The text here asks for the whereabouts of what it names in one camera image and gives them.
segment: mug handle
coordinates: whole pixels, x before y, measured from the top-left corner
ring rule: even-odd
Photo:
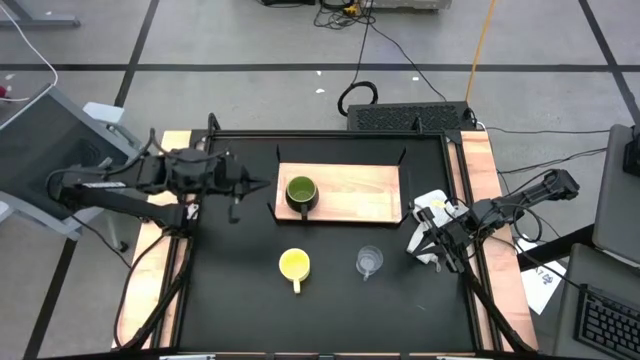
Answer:
[[[300,214],[302,215],[302,220],[308,220],[308,214],[309,214],[309,206],[307,206],[307,204],[302,204],[300,205]]]

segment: clear plastic cup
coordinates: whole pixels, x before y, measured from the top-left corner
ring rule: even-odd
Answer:
[[[356,269],[364,275],[364,281],[373,275],[384,262],[382,251],[375,246],[367,245],[358,251],[358,259],[356,260]]]

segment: floor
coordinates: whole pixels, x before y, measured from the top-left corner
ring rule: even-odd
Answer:
[[[255,0],[24,2],[45,17],[78,16],[79,28],[26,34],[60,70],[58,87],[67,96],[79,106],[123,105],[126,126],[141,139],[150,127],[203,128],[211,111],[225,129],[345,129],[336,101],[353,77],[363,25],[320,29],[312,23],[314,7],[266,8]],[[376,27],[400,43],[448,99],[462,100],[488,6],[489,0],[454,0],[438,14],[377,13]],[[593,18],[585,16],[589,10]],[[640,96],[639,11],[635,0],[498,2],[470,100],[478,118],[511,130],[631,125],[633,94]],[[594,36],[594,28],[604,36]],[[11,86],[12,97],[29,96],[52,81],[15,30],[0,31],[0,46],[10,49],[0,51],[0,85]],[[378,34],[369,33],[363,63],[359,79],[377,85],[381,103],[438,99]],[[355,91],[347,101],[368,102],[368,93]],[[10,109],[1,104],[0,114]],[[491,140],[498,168],[509,170],[604,147],[607,136],[491,132]],[[581,185],[580,196],[538,208],[560,234],[593,222],[603,161],[600,154],[561,165]],[[506,180],[513,188],[534,174]],[[106,231],[103,222],[93,225]],[[135,245],[138,225],[120,223],[122,238]],[[535,232],[530,222],[523,227]],[[553,239],[549,229],[544,236]],[[63,244],[61,236],[17,216],[0,224],[0,287],[6,289],[0,295],[0,358],[25,354]],[[87,232],[40,356],[107,351],[125,273]],[[545,352],[552,349],[560,293],[542,316],[533,314]]]

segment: wooden table edge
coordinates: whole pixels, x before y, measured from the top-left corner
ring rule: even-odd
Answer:
[[[466,131],[461,134],[462,148],[465,154],[473,198],[477,201],[484,198],[501,196],[500,183],[496,173],[488,134],[486,132],[476,131]],[[190,138],[191,131],[166,131],[162,139],[162,146],[165,149],[185,148],[189,146]],[[462,187],[462,178],[458,166],[455,145],[450,143],[448,149],[456,193],[458,194],[458,197],[462,198],[464,190]],[[175,196],[168,193],[149,197],[150,202],[158,204],[175,200]],[[138,236],[138,243],[136,244],[134,258],[144,251],[151,242],[159,236],[159,234],[159,229],[154,224],[143,224]],[[512,241],[511,232],[508,227],[496,232],[495,236]],[[181,240],[179,249],[176,252],[177,257],[176,266],[174,267],[174,276],[175,272],[180,267],[182,257],[184,255],[185,242],[183,240],[184,239]],[[169,241],[163,240],[163,242],[166,243],[165,246],[161,246],[161,244],[157,249],[154,249],[154,251],[149,253],[148,256],[151,256],[153,252],[157,252],[156,259],[154,259],[155,261],[148,264],[151,266],[139,267],[132,275],[131,283],[127,289],[127,297],[125,299],[122,315],[118,319],[118,331],[120,334],[120,341],[122,343],[126,342],[131,336],[133,336],[133,334],[135,334],[140,324],[142,324],[146,319],[146,315],[151,312],[158,301],[160,286],[164,276],[165,264],[169,252]],[[529,346],[537,348],[538,344],[533,329],[533,323],[531,321],[531,315],[529,313],[526,295],[524,293],[524,287],[522,285],[520,267],[518,265],[516,254],[513,249],[509,248],[505,244],[501,244],[497,240],[485,242],[484,250],[489,270],[491,288],[496,305],[500,308],[511,326],[513,326],[522,339],[529,344]],[[475,261],[472,262],[472,267],[474,270],[476,269],[477,264]],[[156,284],[151,284],[151,287],[154,289],[157,288],[157,290],[155,292],[148,291],[149,286],[143,287],[144,290],[136,289],[132,285],[136,282],[134,281],[134,278],[136,278],[138,282],[148,282],[149,280],[155,281]],[[160,337],[161,347],[170,345],[176,314],[176,298],[172,301],[164,317],[162,334]],[[484,307],[477,298],[476,308],[478,311],[482,345],[485,349],[492,349],[493,346],[491,343],[488,317]],[[510,349],[504,340],[503,346],[505,350]]]

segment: green mug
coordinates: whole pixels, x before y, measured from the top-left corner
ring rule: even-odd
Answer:
[[[302,215],[302,220],[307,220],[309,211],[318,205],[319,195],[316,184],[306,176],[295,177],[287,184],[287,204]]]

